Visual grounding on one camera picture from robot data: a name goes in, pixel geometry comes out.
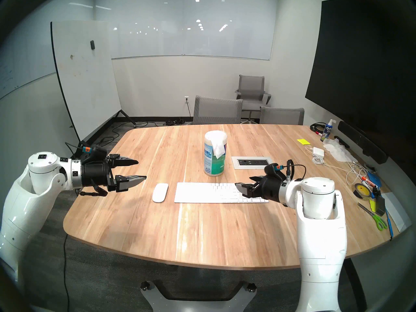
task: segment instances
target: wooden table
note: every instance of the wooden table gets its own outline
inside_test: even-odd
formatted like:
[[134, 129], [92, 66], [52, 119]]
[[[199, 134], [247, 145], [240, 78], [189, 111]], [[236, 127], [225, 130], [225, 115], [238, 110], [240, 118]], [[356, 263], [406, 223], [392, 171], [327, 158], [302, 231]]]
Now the wooden table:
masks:
[[[204, 135], [211, 130], [228, 134], [226, 167], [218, 177], [203, 171]], [[175, 265], [230, 270], [298, 267], [293, 209], [273, 201], [174, 203], [177, 182], [251, 183], [250, 176], [264, 171], [234, 170], [231, 156], [269, 156], [279, 164], [288, 159], [304, 164], [306, 177], [335, 181], [344, 199], [347, 257], [387, 242], [388, 229], [378, 231], [373, 218], [357, 205], [353, 185], [346, 183], [346, 172], [314, 164], [311, 153], [296, 141], [299, 138], [308, 140], [310, 147], [322, 148], [319, 136], [308, 126], [222, 124], [131, 130], [111, 153], [137, 159], [139, 165], [115, 168], [113, 173], [146, 175], [147, 180], [128, 192], [111, 192], [105, 198], [79, 196], [64, 219], [64, 229], [74, 239], [99, 248]], [[325, 162], [349, 170], [329, 152]], [[303, 168], [297, 167], [295, 178], [302, 175]], [[169, 184], [162, 203], [152, 201], [157, 183]], [[369, 208], [368, 202], [360, 202]]]

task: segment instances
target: disinfecting wipes container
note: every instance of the disinfecting wipes container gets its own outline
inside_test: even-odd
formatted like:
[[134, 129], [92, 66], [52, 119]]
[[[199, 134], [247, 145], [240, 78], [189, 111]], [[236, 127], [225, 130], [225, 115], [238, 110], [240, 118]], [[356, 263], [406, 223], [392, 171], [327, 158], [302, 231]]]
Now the disinfecting wipes container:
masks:
[[209, 131], [205, 134], [204, 172], [209, 176], [221, 175], [227, 151], [227, 133]]

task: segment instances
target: whiteboard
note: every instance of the whiteboard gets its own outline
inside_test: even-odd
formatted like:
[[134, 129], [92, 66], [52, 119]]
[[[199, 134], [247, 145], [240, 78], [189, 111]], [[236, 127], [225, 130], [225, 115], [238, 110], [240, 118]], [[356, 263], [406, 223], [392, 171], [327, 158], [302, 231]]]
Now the whiteboard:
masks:
[[200, 55], [270, 59], [277, 0], [95, 2], [101, 7], [96, 20], [109, 23], [112, 58]]
[[[51, 23], [56, 71], [78, 139], [85, 139], [121, 109], [110, 57], [108, 24]], [[94, 40], [95, 50], [90, 41]]]
[[92, 4], [93, 0], [50, 0], [18, 24], [0, 47], [0, 98], [55, 72], [50, 22], [92, 20]]

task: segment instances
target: computer mouse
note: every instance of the computer mouse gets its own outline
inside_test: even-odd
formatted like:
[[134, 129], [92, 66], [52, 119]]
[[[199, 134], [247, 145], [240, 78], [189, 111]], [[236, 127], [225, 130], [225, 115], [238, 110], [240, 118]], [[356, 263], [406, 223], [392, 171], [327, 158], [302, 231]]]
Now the computer mouse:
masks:
[[168, 184], [167, 183], [158, 183], [153, 190], [152, 200], [154, 202], [163, 202], [166, 197], [166, 193], [168, 191]]

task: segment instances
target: white charging cable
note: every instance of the white charging cable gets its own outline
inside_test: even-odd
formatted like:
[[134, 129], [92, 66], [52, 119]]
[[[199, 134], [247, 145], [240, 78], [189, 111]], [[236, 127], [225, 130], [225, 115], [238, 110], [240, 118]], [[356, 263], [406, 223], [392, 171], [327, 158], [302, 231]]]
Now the white charging cable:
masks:
[[[342, 171], [347, 172], [346, 176], [345, 176], [345, 181], [349, 185], [355, 183], [355, 181], [357, 181], [357, 179], [359, 179], [361, 181], [362, 176], [367, 176], [368, 170], [365, 167], [363, 167], [362, 165], [360, 165], [356, 162], [347, 162], [349, 167], [350, 167], [350, 170], [345, 170], [343, 168], [339, 168], [338, 166], [332, 166], [332, 165], [326, 164], [322, 157], [316, 156], [316, 155], [313, 154], [313, 149], [312, 148], [309, 148], [309, 147], [305, 146], [305, 149], [308, 150], [310, 153], [312, 153], [312, 162], [313, 163], [319, 164], [319, 165], [323, 164], [325, 166], [329, 166], [331, 168], [336, 168], [336, 169], [340, 169]], [[350, 175], [350, 174], [355, 174], [355, 179], [352, 182], [348, 181], [348, 175]]]

